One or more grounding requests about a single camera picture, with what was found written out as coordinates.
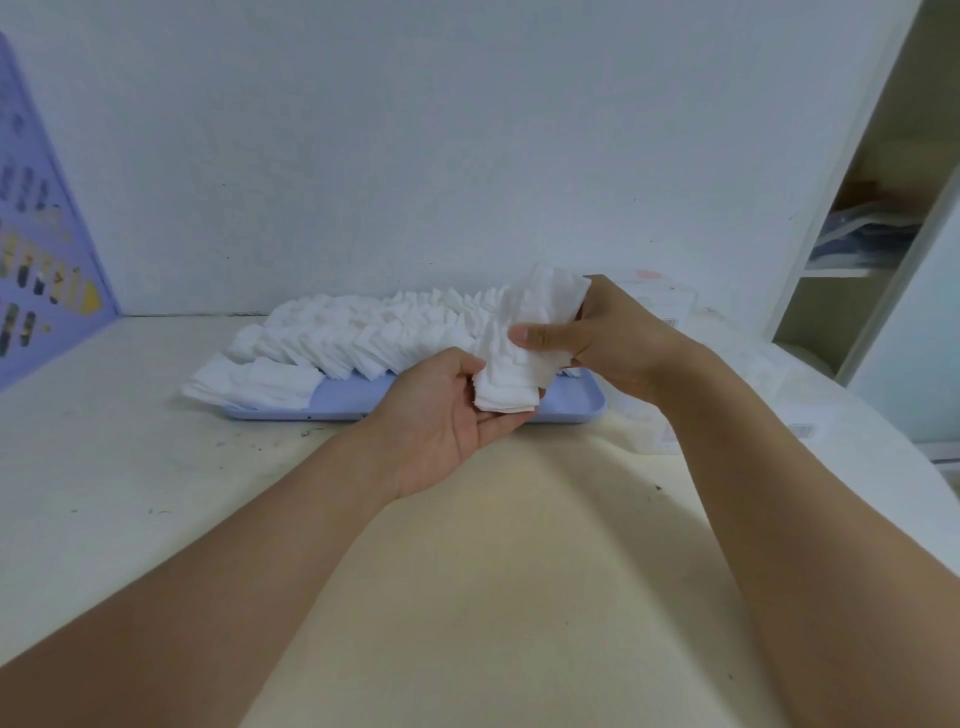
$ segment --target right hand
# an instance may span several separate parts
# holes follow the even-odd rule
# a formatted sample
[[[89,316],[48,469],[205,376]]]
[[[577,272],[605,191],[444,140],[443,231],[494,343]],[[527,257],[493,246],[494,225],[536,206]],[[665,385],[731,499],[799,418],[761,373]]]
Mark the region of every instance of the right hand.
[[[517,324],[510,340],[533,352],[568,352],[621,392],[653,401],[658,378],[682,361],[692,339],[664,323],[606,276],[592,281],[580,315],[569,324]]]

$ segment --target white cloth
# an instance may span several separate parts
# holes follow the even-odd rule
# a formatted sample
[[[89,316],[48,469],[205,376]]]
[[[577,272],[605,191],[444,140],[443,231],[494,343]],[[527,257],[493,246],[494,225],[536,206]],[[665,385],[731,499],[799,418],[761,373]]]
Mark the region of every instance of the white cloth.
[[[487,367],[473,378],[474,404],[490,412],[529,412],[540,403],[539,389],[572,358],[567,352],[528,352],[507,338],[513,324],[565,324],[577,315],[589,279],[538,264],[507,286],[487,323],[476,354]]]
[[[503,289],[400,292],[389,299],[319,295],[282,303],[262,326],[241,329],[227,348],[238,361],[266,357],[316,367],[332,379],[396,374],[448,347],[473,352]]]
[[[304,409],[323,380],[314,367],[279,364],[263,356],[237,364],[217,354],[183,385],[182,392],[217,406]]]
[[[213,404],[303,409],[324,376],[345,379],[356,371],[376,379],[460,347],[489,362],[474,382],[477,406],[530,410],[540,402],[538,387],[549,386],[569,356],[519,349],[507,341],[507,328],[569,321],[587,288],[587,279],[538,265],[509,288],[470,296],[435,289],[382,300],[320,294],[288,301],[262,325],[242,328],[229,358],[211,359],[183,393]]]

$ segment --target folded towel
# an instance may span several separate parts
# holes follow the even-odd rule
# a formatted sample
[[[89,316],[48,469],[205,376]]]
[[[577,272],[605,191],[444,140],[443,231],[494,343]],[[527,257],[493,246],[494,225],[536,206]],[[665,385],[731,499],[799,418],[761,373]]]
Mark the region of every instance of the folded towel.
[[[217,354],[183,385],[182,392],[217,406],[304,409],[323,380],[313,367],[279,364],[262,356],[237,364]]]
[[[476,350],[477,356],[487,361],[487,367],[473,378],[477,409],[528,412],[537,406],[539,389],[550,386],[572,356],[567,352],[528,352],[511,343],[507,331],[523,322],[572,321],[589,288],[589,279],[542,264],[507,286]]]

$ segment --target plastic tray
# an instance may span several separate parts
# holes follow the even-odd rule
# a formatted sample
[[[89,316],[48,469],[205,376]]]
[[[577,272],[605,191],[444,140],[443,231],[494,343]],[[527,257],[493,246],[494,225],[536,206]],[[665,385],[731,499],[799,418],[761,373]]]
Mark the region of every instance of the plastic tray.
[[[224,413],[237,420],[360,420],[377,406],[394,379],[394,375],[386,375],[370,381],[354,373],[346,379],[322,381],[306,409],[224,407]],[[607,398],[590,372],[557,375],[530,422],[585,423],[603,413],[606,406]]]

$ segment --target table surface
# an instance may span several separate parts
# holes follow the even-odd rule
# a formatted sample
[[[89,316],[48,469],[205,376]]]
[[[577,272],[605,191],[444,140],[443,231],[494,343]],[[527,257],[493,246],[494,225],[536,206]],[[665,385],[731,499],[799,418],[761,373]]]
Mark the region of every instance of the table surface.
[[[124,319],[0,394],[0,663],[340,429],[177,397],[249,322]],[[960,505],[913,446],[812,370],[786,389],[837,408],[814,451],[960,571]],[[628,428],[528,425],[388,508],[244,725],[785,725],[682,457]]]

